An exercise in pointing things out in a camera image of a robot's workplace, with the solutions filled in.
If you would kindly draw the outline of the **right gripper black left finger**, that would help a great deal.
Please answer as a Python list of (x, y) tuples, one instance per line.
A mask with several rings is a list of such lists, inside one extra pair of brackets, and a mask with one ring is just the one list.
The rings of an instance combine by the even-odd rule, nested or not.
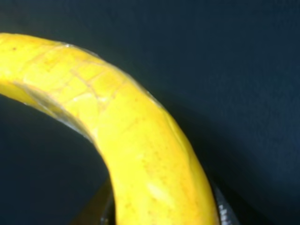
[(115, 225), (115, 203), (110, 178), (93, 195), (71, 225)]

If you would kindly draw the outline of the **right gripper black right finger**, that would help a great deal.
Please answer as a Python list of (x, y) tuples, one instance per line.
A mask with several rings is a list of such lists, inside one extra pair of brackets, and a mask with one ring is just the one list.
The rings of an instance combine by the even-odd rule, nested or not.
[(221, 225), (239, 225), (239, 221), (233, 212), (229, 202), (217, 185), (213, 182), (212, 189), (217, 204), (218, 214)]

